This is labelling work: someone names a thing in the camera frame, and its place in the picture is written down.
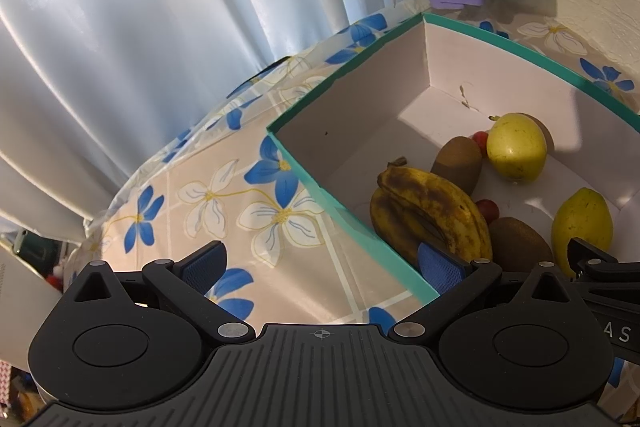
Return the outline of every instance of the curtain fold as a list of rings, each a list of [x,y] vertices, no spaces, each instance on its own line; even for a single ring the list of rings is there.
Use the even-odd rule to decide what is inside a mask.
[[[0,216],[81,241],[231,90],[391,0],[0,0]]]

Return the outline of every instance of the open box with teal rim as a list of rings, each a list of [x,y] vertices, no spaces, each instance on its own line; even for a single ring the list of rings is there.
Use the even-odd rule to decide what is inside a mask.
[[[485,160],[474,201],[550,243],[553,217],[581,187],[597,190],[614,222],[609,250],[640,261],[640,116],[536,51],[435,14],[402,23],[338,68],[269,127],[300,181],[331,217],[423,302],[438,294],[373,232],[369,200],[388,161],[429,170],[449,139],[522,112],[552,147],[532,184],[513,185]]]

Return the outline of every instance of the silver screw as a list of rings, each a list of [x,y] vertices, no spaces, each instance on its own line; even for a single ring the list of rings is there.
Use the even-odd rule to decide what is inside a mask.
[[[395,325],[394,331],[401,337],[412,339],[424,334],[424,326],[417,322],[401,322]]]
[[[237,339],[244,337],[249,332],[249,328],[246,324],[239,322],[228,322],[218,328],[218,333],[221,337],[226,339]]]

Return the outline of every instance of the white curtain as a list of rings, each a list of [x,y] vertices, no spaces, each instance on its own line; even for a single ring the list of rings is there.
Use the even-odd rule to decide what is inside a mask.
[[[0,0],[0,216],[80,241],[245,79],[391,0]]]

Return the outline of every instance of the bunch of bananas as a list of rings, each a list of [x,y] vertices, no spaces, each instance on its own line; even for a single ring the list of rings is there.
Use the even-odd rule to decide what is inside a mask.
[[[476,204],[446,179],[411,167],[390,165],[378,176],[369,205],[376,233],[417,267],[426,243],[465,261],[492,259],[489,229]]]

